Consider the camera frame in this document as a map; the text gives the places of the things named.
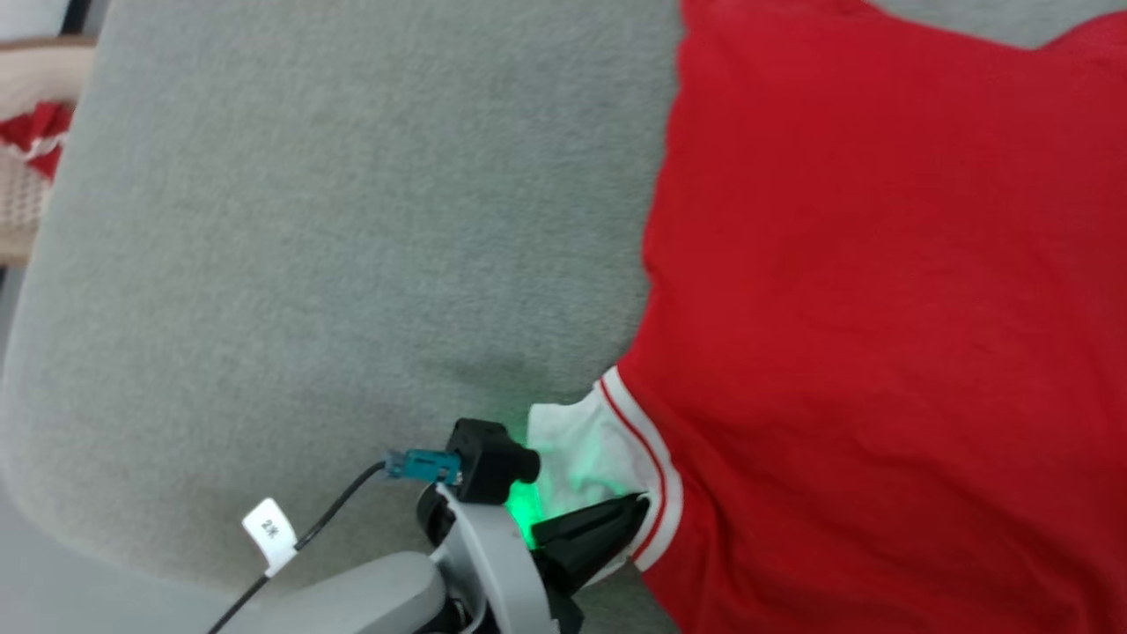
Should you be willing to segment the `beige wicker laundry basket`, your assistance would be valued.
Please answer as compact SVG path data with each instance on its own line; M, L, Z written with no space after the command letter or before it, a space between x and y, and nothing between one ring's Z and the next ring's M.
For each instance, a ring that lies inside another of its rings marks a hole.
M87 36L0 43L0 120L39 101L77 108L95 59ZM12 157L0 155L0 269L28 264L54 184Z

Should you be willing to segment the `red cloth in basket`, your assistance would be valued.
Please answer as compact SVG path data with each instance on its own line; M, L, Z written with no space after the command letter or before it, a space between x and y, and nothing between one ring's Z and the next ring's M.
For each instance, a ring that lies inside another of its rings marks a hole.
M53 184L73 115L72 104L39 101L29 111L0 120L0 155L12 157Z

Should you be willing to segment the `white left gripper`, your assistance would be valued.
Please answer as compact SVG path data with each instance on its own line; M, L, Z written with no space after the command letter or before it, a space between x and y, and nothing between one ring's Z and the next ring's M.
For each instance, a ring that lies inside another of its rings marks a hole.
M624 553L649 510L651 499L633 493L535 523L538 566L511 510L426 486L417 523L446 604L417 634L580 634L584 614L569 595Z

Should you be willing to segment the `red t-shirt with white trim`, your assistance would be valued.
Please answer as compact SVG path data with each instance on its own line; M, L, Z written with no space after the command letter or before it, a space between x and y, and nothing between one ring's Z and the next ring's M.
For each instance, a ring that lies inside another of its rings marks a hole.
M651 291L530 410L543 517L648 497L681 634L1127 634L1127 11L681 17Z

